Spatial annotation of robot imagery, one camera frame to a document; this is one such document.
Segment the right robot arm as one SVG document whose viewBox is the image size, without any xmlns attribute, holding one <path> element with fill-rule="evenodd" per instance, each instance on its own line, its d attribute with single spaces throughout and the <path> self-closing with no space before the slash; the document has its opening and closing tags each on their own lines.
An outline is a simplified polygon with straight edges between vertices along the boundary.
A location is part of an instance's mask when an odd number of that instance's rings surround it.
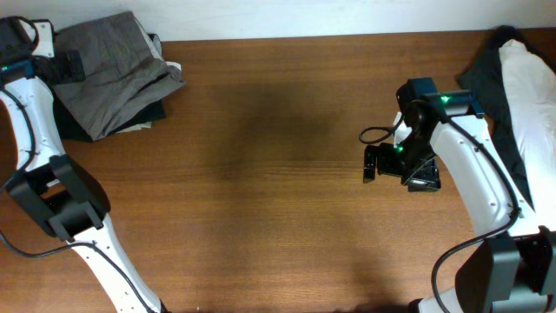
<svg viewBox="0 0 556 313">
<path fill-rule="evenodd" d="M 442 161 L 465 204 L 474 237 L 435 262 L 433 296 L 411 312 L 553 312 L 555 224 L 534 209 L 503 164 L 469 90 L 440 93 L 430 77 L 396 92 L 385 137 L 365 143 L 363 181 L 394 176 L 411 192 L 440 189 Z"/>
</svg>

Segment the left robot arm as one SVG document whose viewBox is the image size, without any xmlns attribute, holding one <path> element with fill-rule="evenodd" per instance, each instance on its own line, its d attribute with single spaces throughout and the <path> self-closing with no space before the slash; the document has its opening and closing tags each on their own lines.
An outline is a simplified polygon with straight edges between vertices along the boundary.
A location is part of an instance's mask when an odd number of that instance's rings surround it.
<svg viewBox="0 0 556 313">
<path fill-rule="evenodd" d="M 164 312 L 114 230 L 101 184 L 66 154 L 55 122 L 52 86 L 81 82 L 78 52 L 57 53 L 47 19 L 1 20 L 1 101 L 17 145 L 16 170 L 2 186 L 48 236 L 74 250 L 119 312 Z"/>
</svg>

